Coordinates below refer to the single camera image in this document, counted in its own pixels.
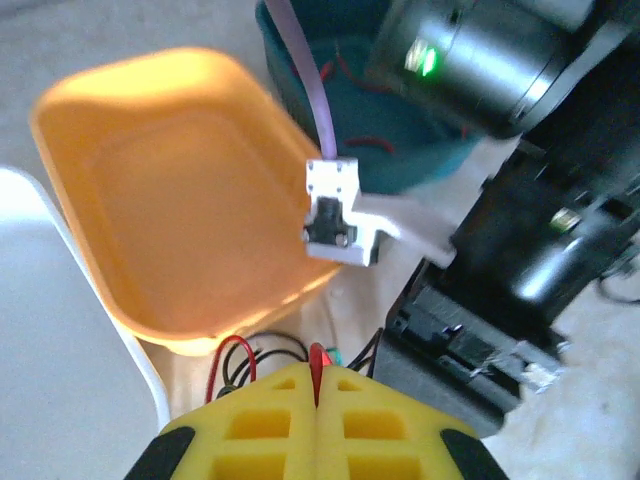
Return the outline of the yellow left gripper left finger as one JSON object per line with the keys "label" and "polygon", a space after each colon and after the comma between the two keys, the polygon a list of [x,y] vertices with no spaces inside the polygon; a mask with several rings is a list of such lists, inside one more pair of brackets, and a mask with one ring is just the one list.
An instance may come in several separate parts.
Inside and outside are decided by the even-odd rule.
{"label": "yellow left gripper left finger", "polygon": [[170,423],[128,479],[312,479],[314,394],[306,363],[291,364]]}

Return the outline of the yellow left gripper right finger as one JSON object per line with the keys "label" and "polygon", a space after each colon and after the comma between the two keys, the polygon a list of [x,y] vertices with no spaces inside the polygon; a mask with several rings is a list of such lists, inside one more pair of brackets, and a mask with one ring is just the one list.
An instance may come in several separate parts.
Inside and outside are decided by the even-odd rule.
{"label": "yellow left gripper right finger", "polygon": [[368,377],[326,366],[318,479],[505,479],[472,427]]}

